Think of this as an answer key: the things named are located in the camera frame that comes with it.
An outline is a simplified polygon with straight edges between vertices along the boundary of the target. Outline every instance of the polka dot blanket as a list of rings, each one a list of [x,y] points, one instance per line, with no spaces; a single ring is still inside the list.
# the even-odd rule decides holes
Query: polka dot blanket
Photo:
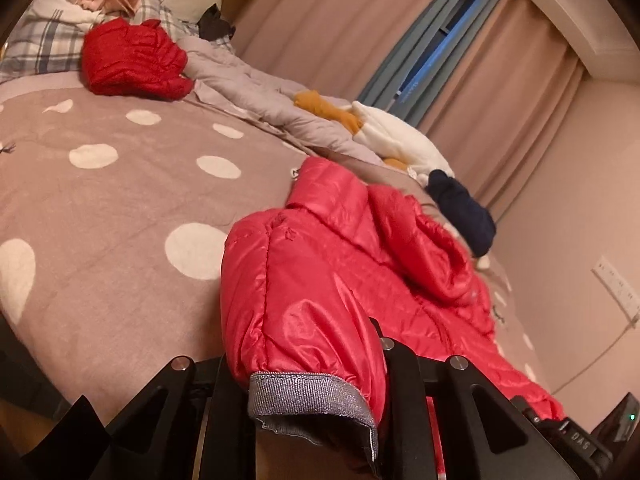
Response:
[[[222,354],[226,234],[284,206],[304,153],[222,112],[84,88],[5,101],[0,142],[2,312],[67,399],[106,422],[172,357]]]

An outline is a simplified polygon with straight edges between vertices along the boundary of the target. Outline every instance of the mauve bedsheet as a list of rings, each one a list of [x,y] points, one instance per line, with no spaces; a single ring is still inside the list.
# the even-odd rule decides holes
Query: mauve bedsheet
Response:
[[[87,395],[107,422],[172,357],[222,354],[225,235],[282,207],[307,155],[231,104],[95,96],[75,73],[4,84],[0,102],[0,143],[16,143],[0,153],[2,312],[63,395]],[[405,174],[317,151],[446,223]],[[498,347],[544,386],[504,270],[485,264]],[[363,478],[331,450],[263,432],[257,463],[263,479]]]

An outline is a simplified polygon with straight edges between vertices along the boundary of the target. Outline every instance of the red down jacket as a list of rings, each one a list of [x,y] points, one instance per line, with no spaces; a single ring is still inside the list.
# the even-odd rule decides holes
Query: red down jacket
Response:
[[[117,18],[84,37],[82,73],[94,94],[182,99],[193,89],[193,81],[180,75],[186,65],[187,53],[160,20],[129,25]]]
[[[487,288],[449,232],[414,197],[310,157],[285,209],[244,218],[226,240],[223,338],[250,414],[298,434],[281,415],[350,416],[375,438],[386,374],[369,316],[418,355],[466,356],[507,398],[563,417],[498,354]]]

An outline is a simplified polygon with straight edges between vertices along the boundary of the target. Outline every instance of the black device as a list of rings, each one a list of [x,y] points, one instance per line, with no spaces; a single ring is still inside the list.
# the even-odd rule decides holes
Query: black device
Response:
[[[628,393],[604,420],[591,431],[591,436],[606,447],[615,459],[622,453],[638,425],[640,403]]]

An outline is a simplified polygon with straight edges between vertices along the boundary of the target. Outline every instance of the white cloth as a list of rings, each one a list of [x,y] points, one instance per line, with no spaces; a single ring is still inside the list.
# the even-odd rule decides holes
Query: white cloth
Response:
[[[82,32],[89,32],[94,25],[102,22],[104,16],[99,11],[85,10],[66,0],[34,0],[26,12],[26,18],[55,20],[75,25]]]
[[[364,123],[353,140],[377,156],[400,160],[418,175],[428,176],[433,170],[442,170],[454,176],[447,159],[434,144],[403,120],[357,101],[352,103],[351,111]]]

